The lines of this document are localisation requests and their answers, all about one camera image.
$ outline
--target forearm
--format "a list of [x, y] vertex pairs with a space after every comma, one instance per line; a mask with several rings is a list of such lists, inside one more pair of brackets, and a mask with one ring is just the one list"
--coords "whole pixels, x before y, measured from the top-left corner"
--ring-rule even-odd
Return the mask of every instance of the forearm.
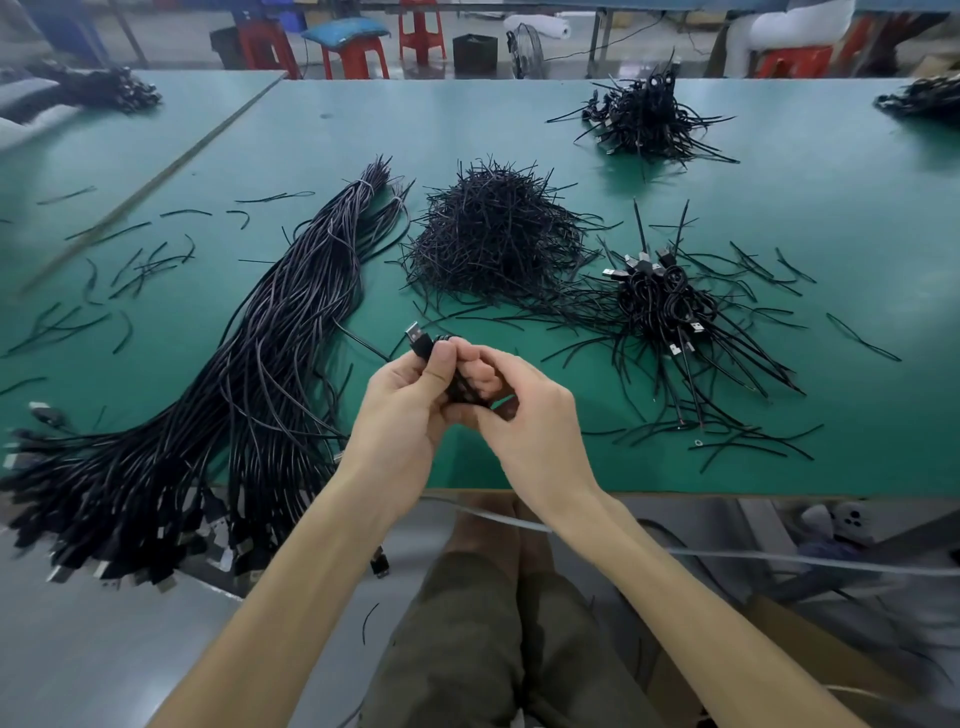
[[331, 480], [151, 728], [273, 728], [290, 720], [387, 523]]
[[599, 492], [558, 530], [627, 597], [720, 728], [864, 728]]

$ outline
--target green workbench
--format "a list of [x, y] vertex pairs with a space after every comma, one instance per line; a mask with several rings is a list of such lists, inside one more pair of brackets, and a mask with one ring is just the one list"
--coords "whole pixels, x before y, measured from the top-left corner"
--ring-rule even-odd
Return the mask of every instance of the green workbench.
[[[563, 193], [564, 203], [609, 222], [625, 220], [606, 235], [611, 248], [622, 253], [635, 255], [638, 248], [631, 222], [634, 196], [644, 221], [659, 224], [676, 224], [689, 199], [690, 216], [699, 217], [684, 236], [689, 250], [729, 255], [733, 240], [771, 267], [777, 266], [774, 248], [779, 247], [787, 260], [818, 280], [798, 284], [801, 298], [752, 281], [759, 305], [795, 310], [791, 320], [810, 327], [794, 330], [760, 321], [753, 331], [771, 355], [798, 372], [808, 396], [774, 382], [772, 403], [719, 380], [716, 389], [727, 411], [772, 434], [790, 435], [824, 423], [798, 443], [815, 462], [799, 455], [780, 459], [728, 450], [699, 474], [707, 454], [688, 448], [698, 437], [718, 438], [670, 433], [629, 448], [614, 445], [613, 437], [588, 437], [590, 460], [605, 489], [956, 495], [960, 449], [952, 433], [960, 390], [951, 365], [960, 352], [955, 333], [960, 247], [953, 240], [960, 230], [960, 136], [901, 123], [873, 109], [873, 98], [897, 85], [895, 80], [681, 80], [681, 101], [703, 115], [736, 117], [710, 129], [706, 141], [743, 163], [697, 160], [685, 174], [669, 174], [681, 172], [677, 166], [647, 168], [645, 182], [635, 159], [606, 156], [588, 137], [572, 144], [582, 130], [579, 122], [543, 123], [576, 109], [594, 89], [589, 82], [281, 82], [128, 223], [153, 220], [152, 226], [89, 251], [109, 280], [140, 247], [149, 251], [167, 240], [171, 250], [185, 250], [185, 233], [197, 241], [196, 260], [151, 280], [136, 301], [104, 307], [130, 315], [135, 327], [130, 344], [111, 355], [124, 333], [116, 320], [54, 348], [0, 360], [0, 389], [25, 376], [50, 377], [0, 398], [0, 425], [29, 422], [23, 405], [36, 399], [64, 409], [80, 428], [90, 427], [103, 405], [102, 427], [142, 422], [183, 391], [209, 358], [233, 308], [266, 268], [237, 258], [276, 260], [286, 249], [281, 225], [289, 232], [312, 216], [344, 180], [355, 179], [379, 154], [393, 157], [394, 174], [416, 179], [408, 201], [414, 216], [424, 209], [427, 187], [453, 182], [458, 160], [492, 156], [520, 166], [536, 161], [544, 172], [554, 168], [556, 185], [577, 182]], [[117, 164], [118, 183], [138, 176], [136, 159], [123, 161]], [[242, 216], [223, 214], [238, 207], [237, 199], [300, 190], [316, 196], [243, 206], [252, 216], [243, 231]], [[159, 219], [160, 213], [180, 207], [215, 214]], [[87, 222], [78, 215], [70, 224], [60, 221], [58, 230]], [[412, 233], [417, 230], [415, 224]], [[655, 231], [648, 234], [665, 239]], [[412, 321], [423, 318], [414, 308], [417, 297], [399, 290], [403, 272], [386, 262], [396, 257], [397, 252], [387, 252], [365, 267], [366, 299], [348, 321], [351, 331], [384, 351]], [[604, 265], [597, 261], [595, 267]], [[76, 259], [16, 307], [7, 304], [0, 346], [22, 338], [51, 303], [73, 305], [88, 271]], [[455, 303], [444, 306], [444, 312], [458, 309]], [[826, 312], [903, 362], [845, 338]], [[483, 321], [448, 323], [475, 342], [516, 350], [534, 363], [576, 341], [572, 332], [547, 331], [542, 324], [525, 323], [526, 330], [519, 331]], [[609, 350], [586, 348], [565, 369], [563, 359], [542, 368], [576, 394], [584, 430], [638, 424], [623, 400]], [[354, 372], [345, 404], [348, 418], [367, 376], [379, 366], [374, 355], [345, 341], [335, 371], [344, 373], [349, 362]], [[652, 401], [651, 385], [640, 373], [633, 376], [631, 395], [651, 419], [659, 412], [661, 402]], [[500, 488], [506, 483], [477, 437], [457, 429], [447, 435], [431, 486]]]
[[[123, 114], [86, 110], [0, 153], [0, 286], [12, 288], [96, 225], [206, 134], [283, 76], [281, 71], [137, 71], [163, 102]], [[49, 206], [36, 203], [95, 186]], [[118, 225], [117, 229], [126, 227]]]

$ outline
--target red stool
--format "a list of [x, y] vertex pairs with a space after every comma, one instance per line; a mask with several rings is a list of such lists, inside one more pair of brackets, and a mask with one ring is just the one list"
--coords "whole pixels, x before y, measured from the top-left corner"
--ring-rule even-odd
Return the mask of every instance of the red stool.
[[297, 59], [287, 34], [275, 20], [248, 20], [237, 26], [247, 67], [255, 71], [283, 70], [291, 79], [300, 77]]
[[[436, 3], [433, 0], [400, 0], [400, 6], [421, 6], [421, 5], [433, 5], [436, 7]], [[417, 51], [417, 65], [427, 65], [429, 62], [427, 57], [430, 54], [430, 49], [440, 46], [440, 52], [444, 55], [444, 61], [446, 61], [446, 48], [444, 46], [444, 26], [440, 22], [440, 11], [436, 11], [437, 15], [437, 32], [430, 33], [426, 29], [426, 18], [423, 16], [422, 12], [414, 12], [414, 32], [405, 33], [403, 30], [403, 15], [399, 17], [400, 25], [400, 62], [403, 63], [403, 47], [413, 48]]]
[[864, 49], [874, 27], [874, 17], [870, 14], [857, 18], [847, 33], [847, 39], [837, 54], [837, 64], [846, 67], [853, 57]]
[[755, 79], [822, 79], [827, 75], [832, 45], [777, 48], [767, 51]]
[[[333, 80], [333, 70], [330, 68], [330, 53], [326, 46], [321, 46], [324, 50], [324, 71], [328, 80]], [[383, 57], [383, 45], [377, 36], [362, 36], [351, 40], [346, 45], [334, 50], [334, 53], [340, 54], [340, 60], [344, 64], [345, 79], [368, 79], [370, 72], [367, 70], [367, 51], [375, 51], [380, 57], [380, 70], [383, 71], [383, 78], [389, 79], [387, 73], [387, 60]]]

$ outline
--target cable bundle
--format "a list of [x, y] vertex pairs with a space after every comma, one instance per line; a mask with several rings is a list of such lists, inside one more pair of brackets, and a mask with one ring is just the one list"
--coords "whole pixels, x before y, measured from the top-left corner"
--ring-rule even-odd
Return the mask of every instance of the cable bundle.
[[620, 151], [640, 155], [648, 161], [668, 159], [685, 163], [696, 158], [714, 159], [734, 164], [737, 159], [725, 157], [716, 147], [695, 139], [693, 133], [707, 129], [732, 117], [700, 116], [674, 96], [676, 66], [664, 73], [652, 73], [646, 79], [630, 82], [626, 87], [616, 81], [613, 85], [594, 84], [607, 89], [601, 102], [598, 92], [581, 109], [548, 119], [547, 123], [562, 121], [580, 113], [589, 122], [591, 131], [597, 131], [597, 142], [609, 142], [607, 154]]
[[[187, 554], [205, 550], [204, 520], [232, 547], [235, 573], [266, 567], [346, 443], [337, 413], [346, 383], [335, 385], [324, 366], [362, 300], [360, 266], [396, 243], [383, 241], [409, 187], [372, 209], [388, 176], [378, 159], [298, 226], [193, 383], [149, 422], [57, 439], [18, 433], [36, 460], [0, 482], [29, 504], [12, 523], [18, 546], [57, 534], [51, 578], [92, 558], [102, 579], [162, 584]], [[222, 468], [226, 504], [212, 487]]]
[[152, 109], [160, 103], [156, 86], [136, 78], [129, 68], [74, 71], [59, 63], [43, 62], [28, 70], [38, 78], [57, 82], [17, 100], [3, 109], [3, 117], [15, 124], [27, 124], [38, 114], [55, 106], [116, 109], [133, 113]]
[[902, 93], [877, 96], [874, 106], [895, 116], [921, 116], [960, 127], [960, 74], [917, 79]]
[[429, 195], [417, 221], [423, 232], [401, 263], [408, 282], [424, 291], [484, 303], [549, 301], [598, 253], [584, 246], [587, 231], [606, 230], [595, 215], [558, 204], [566, 187], [538, 177], [537, 165], [515, 169], [478, 161], [457, 182]]
[[[565, 307], [560, 311], [560, 318], [565, 323], [589, 327], [602, 335], [564, 347], [542, 360], [568, 352], [564, 362], [566, 366], [576, 352], [587, 346], [600, 344], [612, 350], [612, 364], [620, 377], [624, 399], [643, 424], [630, 429], [590, 434], [617, 434], [619, 437], [616, 442], [628, 441], [631, 446], [671, 431], [697, 429], [703, 435], [725, 436], [719, 442], [696, 440], [691, 445], [690, 450], [711, 451], [701, 472], [725, 448], [762, 450], [783, 457], [787, 453], [782, 448], [786, 448], [812, 460], [792, 441], [822, 425], [797, 435], [774, 437], [764, 433], [759, 426], [748, 425], [737, 419], [726, 409], [728, 405], [721, 407], [716, 402], [713, 390], [716, 379], [722, 376], [752, 394], [769, 399], [770, 395], [761, 382], [768, 377], [803, 394], [793, 381], [792, 370], [771, 357], [749, 333], [749, 329], [754, 325], [754, 316], [790, 328], [806, 327], [780, 318], [791, 315], [792, 311], [751, 307], [734, 299], [747, 297], [756, 303], [753, 288], [742, 280], [747, 274], [756, 275], [798, 296], [802, 293], [790, 284], [801, 279], [816, 281], [790, 266], [779, 251], [779, 261], [794, 273], [793, 279], [777, 279], [753, 256], [743, 253], [733, 243], [731, 245], [738, 260], [715, 254], [682, 252], [680, 243], [683, 241], [684, 225], [688, 224], [685, 221], [686, 207], [679, 226], [666, 226], [676, 228], [675, 240], [658, 250], [657, 262], [653, 262], [636, 202], [634, 211], [640, 234], [639, 259], [607, 250], [611, 266], [618, 264], [614, 262], [616, 256], [624, 269], [611, 267], [605, 270], [608, 282], [584, 277], [578, 281], [575, 291], [567, 292]], [[724, 260], [732, 268], [726, 272], [717, 271], [702, 262], [703, 257]], [[681, 258], [694, 265], [693, 272], [680, 264]], [[727, 283], [731, 289], [723, 294], [715, 294], [702, 287], [702, 283], [694, 285], [698, 281], [710, 280]], [[615, 288], [611, 288], [611, 283], [615, 284]], [[747, 318], [735, 321], [732, 317], [735, 309], [746, 311]], [[648, 359], [653, 364], [652, 372], [644, 361], [648, 351]], [[653, 421], [643, 415], [628, 393], [628, 385], [632, 383], [630, 365], [636, 365], [650, 378], [654, 401], [662, 401], [660, 413]]]

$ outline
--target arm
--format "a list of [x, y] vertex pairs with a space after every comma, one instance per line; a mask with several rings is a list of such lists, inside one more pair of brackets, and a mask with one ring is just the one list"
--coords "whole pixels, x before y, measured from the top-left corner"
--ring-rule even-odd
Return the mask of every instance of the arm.
[[729, 604], [700, 583], [597, 485], [573, 396], [522, 359], [480, 347], [507, 411], [450, 405], [480, 431], [517, 494], [605, 573], [660, 640], [720, 728], [866, 728]]
[[160, 706], [152, 728], [287, 724], [390, 527], [386, 513], [358, 497], [366, 485], [339, 475], [327, 483], [224, 631]]
[[151, 728], [289, 722], [373, 552], [426, 485], [458, 360], [481, 394], [500, 388], [462, 339], [438, 342], [429, 363], [409, 352], [371, 378], [337, 473]]

